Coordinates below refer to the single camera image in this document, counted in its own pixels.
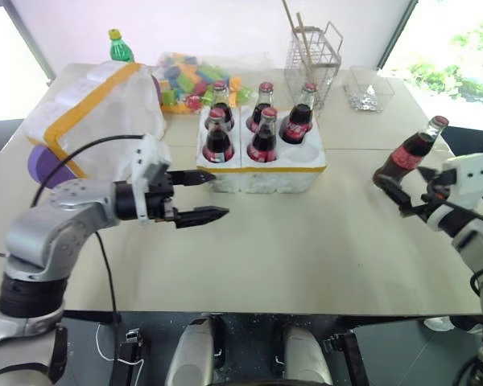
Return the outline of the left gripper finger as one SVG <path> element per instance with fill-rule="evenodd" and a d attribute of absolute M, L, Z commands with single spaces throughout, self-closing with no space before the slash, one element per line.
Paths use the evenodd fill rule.
<path fill-rule="evenodd" d="M 219 220 L 228 213 L 228 208 L 217 206 L 196 207 L 191 211 L 175 210 L 173 222 L 176 228 L 190 228 Z"/>
<path fill-rule="evenodd" d="M 204 170 L 173 170 L 167 174 L 173 186 L 198 186 L 216 179 L 214 174 Z"/>

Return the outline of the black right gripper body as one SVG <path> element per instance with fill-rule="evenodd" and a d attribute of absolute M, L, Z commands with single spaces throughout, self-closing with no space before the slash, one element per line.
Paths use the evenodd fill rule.
<path fill-rule="evenodd" d="M 454 168 L 440 171 L 436 181 L 425 182 L 426 192 L 421 195 L 421 200 L 427 205 L 423 216 L 430 216 L 435 209 L 442 205 L 449 195 L 451 186 L 456 184 L 456 170 Z"/>

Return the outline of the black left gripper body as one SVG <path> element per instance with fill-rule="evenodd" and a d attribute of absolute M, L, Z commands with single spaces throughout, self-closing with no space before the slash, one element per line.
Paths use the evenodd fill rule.
<path fill-rule="evenodd" d="M 145 194 L 147 215 L 153 221 L 175 220 L 172 203 L 174 188 L 168 167 L 166 163 L 151 163 L 143 175 L 148 185 L 148 192 Z"/>

